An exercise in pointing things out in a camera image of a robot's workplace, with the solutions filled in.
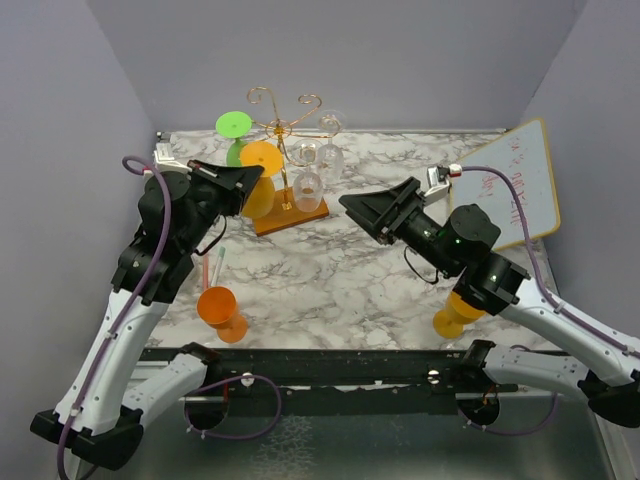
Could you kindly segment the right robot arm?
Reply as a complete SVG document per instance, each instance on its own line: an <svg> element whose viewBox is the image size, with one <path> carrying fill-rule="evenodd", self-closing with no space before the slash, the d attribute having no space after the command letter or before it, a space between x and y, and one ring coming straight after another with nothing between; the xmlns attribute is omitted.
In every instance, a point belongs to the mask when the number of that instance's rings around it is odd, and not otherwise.
<svg viewBox="0 0 640 480"><path fill-rule="evenodd" d="M562 356L475 343L459 367L461 383L481 391L527 385L573 396L592 412L627 428L639 425L639 341L617 333L550 294L537 278L493 251L500 230L476 204L454 209L445 224L427 205L450 188L449 170L432 168L428 185L414 177L373 193L346 194L346 214L380 244L403 241L445 278L464 304L535 332L564 350Z"/></svg>

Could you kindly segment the orange plastic wine glass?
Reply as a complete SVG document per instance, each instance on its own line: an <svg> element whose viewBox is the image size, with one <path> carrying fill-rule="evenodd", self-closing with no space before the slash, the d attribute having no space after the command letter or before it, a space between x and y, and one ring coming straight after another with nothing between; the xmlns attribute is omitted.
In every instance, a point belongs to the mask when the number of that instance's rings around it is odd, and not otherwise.
<svg viewBox="0 0 640 480"><path fill-rule="evenodd" d="M215 286L205 290L196 309L201 320L214 328L225 343L239 342L248 331L248 322L239 310L236 297L226 287Z"/></svg>

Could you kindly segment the yellow plastic glass front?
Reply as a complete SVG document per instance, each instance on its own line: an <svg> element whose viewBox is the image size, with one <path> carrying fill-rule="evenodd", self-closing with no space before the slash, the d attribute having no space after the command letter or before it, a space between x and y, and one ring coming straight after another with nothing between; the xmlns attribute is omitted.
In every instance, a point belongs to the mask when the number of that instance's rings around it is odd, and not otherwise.
<svg viewBox="0 0 640 480"><path fill-rule="evenodd" d="M433 317L435 332L445 339L455 339L461 336L466 325L472 324L486 312L479 310L452 291L446 299L445 306Z"/></svg>

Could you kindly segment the green plastic wine glass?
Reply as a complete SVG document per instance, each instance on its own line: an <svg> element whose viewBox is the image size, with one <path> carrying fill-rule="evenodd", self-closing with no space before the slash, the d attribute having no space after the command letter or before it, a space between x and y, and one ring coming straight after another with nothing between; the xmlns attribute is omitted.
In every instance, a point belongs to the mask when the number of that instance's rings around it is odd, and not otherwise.
<svg viewBox="0 0 640 480"><path fill-rule="evenodd" d="M217 119L215 125L217 133L224 138L232 140L226 154L226 164L228 166L241 166L240 153L246 145L243 137L250 132L252 124L251 117L242 111L229 111Z"/></svg>

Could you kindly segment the clear wine glass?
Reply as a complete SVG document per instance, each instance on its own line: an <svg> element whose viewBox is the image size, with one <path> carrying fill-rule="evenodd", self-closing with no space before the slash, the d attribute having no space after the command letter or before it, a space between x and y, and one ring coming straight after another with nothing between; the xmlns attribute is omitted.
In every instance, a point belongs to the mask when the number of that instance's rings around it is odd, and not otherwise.
<svg viewBox="0 0 640 480"><path fill-rule="evenodd" d="M316 154L316 171L325 184L336 182L344 169L343 150L334 143L334 137L346 127L346 117L337 110L325 110L317 122L318 129L326 135L326 143Z"/></svg>
<svg viewBox="0 0 640 480"><path fill-rule="evenodd" d="M296 207L306 213L318 209L324 192L320 176L312 169L321 144L315 139L300 139L292 147L291 161L302 168L293 183Z"/></svg>

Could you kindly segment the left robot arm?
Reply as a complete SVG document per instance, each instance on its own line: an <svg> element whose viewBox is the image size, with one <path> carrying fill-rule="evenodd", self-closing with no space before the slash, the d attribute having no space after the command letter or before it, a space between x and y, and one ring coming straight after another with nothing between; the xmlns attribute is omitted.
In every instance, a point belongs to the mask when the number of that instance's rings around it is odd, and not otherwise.
<svg viewBox="0 0 640 480"><path fill-rule="evenodd" d="M145 431L179 397L206 395L221 371L206 348L191 344L136 387L129 382L147 341L194 268L199 245L218 220L238 215L264 172L191 160L122 160L146 179L138 202L141 223L120 254L99 331L70 388L55 408L37 413L30 430L57 447L58 476L71 454L94 469L116 471L139 447Z"/></svg>

